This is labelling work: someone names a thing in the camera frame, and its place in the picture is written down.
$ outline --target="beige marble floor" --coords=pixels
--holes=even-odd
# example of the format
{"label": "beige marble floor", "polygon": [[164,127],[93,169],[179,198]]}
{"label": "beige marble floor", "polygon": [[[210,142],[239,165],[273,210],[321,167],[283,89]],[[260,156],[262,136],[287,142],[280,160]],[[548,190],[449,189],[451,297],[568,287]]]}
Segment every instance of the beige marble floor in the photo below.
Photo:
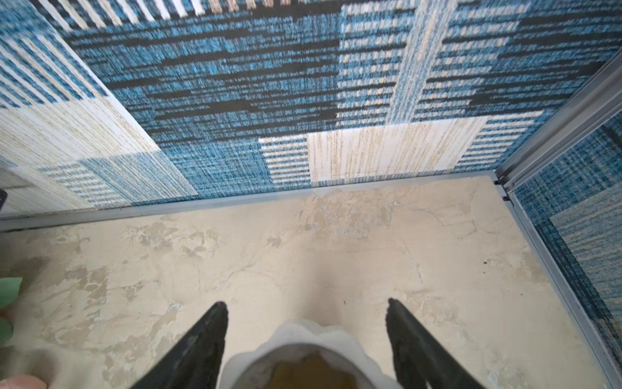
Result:
{"label": "beige marble floor", "polygon": [[394,376],[400,299],[489,388],[603,378],[488,177],[0,235],[24,277],[2,374],[126,388],[215,301],[225,360],[288,319],[350,331]]}

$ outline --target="blue and white patterned wall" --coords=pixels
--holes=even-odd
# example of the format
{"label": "blue and white patterned wall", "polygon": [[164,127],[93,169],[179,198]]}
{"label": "blue and white patterned wall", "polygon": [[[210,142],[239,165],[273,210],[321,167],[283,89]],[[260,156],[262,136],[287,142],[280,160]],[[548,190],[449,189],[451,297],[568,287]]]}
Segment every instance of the blue and white patterned wall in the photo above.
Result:
{"label": "blue and white patterned wall", "polygon": [[516,196],[622,371],[622,112]]}
{"label": "blue and white patterned wall", "polygon": [[2,0],[4,217],[492,169],[618,1]]}

